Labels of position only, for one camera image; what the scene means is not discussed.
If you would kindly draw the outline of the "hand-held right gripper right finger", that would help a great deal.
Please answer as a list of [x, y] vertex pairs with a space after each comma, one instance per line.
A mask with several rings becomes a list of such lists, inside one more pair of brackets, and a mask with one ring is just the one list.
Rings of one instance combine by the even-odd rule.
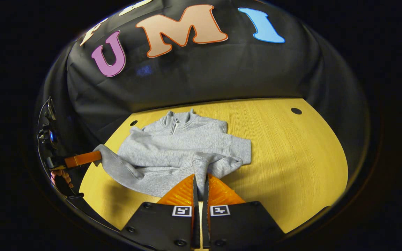
[[206, 178], [202, 209], [203, 248], [262, 250], [285, 237], [259, 201], [247, 202], [223, 181]]

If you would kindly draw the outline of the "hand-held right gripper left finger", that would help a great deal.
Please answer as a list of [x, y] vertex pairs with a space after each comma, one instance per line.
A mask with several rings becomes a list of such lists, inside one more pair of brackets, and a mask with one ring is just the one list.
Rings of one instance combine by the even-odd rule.
[[184, 178], [158, 202], [143, 202], [120, 234], [146, 250], [198, 249], [200, 226], [195, 175]]

